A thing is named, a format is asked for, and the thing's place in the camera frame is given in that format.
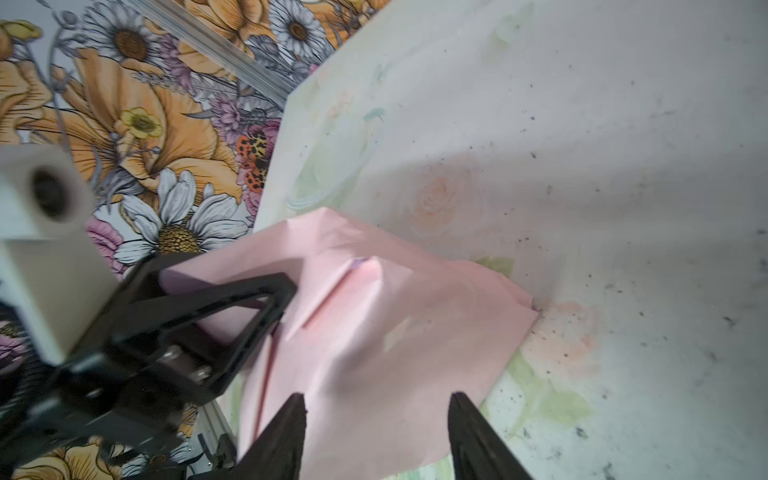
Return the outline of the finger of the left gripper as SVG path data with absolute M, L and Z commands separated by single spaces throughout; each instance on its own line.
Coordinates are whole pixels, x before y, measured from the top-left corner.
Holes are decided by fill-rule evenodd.
M 194 253 L 153 255 L 141 261 L 118 286 L 77 344 L 73 358 L 121 348 L 140 358 L 153 358 L 160 338 L 198 316 L 187 294 L 170 294 L 161 274 L 194 258 Z
M 187 294 L 198 316 L 160 338 L 153 358 L 140 358 L 119 347 L 109 349 L 125 368 L 164 384 L 187 402 L 204 404 L 220 396 L 279 323 L 296 293 L 293 281 L 283 273 L 257 276 L 201 289 Z M 245 327 L 227 344 L 206 333 L 201 322 L 235 307 L 254 313 Z

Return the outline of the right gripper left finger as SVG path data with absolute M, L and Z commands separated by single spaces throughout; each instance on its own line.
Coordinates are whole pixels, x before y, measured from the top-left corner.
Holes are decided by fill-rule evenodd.
M 307 427 L 304 395 L 291 394 L 228 479 L 295 480 L 300 478 Z

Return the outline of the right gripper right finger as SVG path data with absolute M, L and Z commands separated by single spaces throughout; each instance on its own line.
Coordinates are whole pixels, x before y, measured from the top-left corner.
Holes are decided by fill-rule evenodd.
M 532 480 L 464 392 L 451 395 L 448 437 L 456 480 Z

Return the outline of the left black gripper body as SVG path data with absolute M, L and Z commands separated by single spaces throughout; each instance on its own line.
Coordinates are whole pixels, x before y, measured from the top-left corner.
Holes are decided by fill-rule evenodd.
M 1 471 L 92 437 L 128 458 L 168 453 L 183 443 L 186 406 L 215 393 L 209 340 L 138 335 L 90 345 L 56 368 L 27 363 L 1 408 Z

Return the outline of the purple wrapping paper sheet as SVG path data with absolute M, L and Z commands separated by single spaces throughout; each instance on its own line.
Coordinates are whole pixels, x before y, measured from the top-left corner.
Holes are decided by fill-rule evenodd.
M 246 362 L 237 446 L 305 397 L 305 479 L 383 479 L 445 457 L 449 399 L 482 402 L 537 314 L 504 275 L 448 260 L 329 208 L 161 274 L 169 293 L 283 273 L 280 324 Z

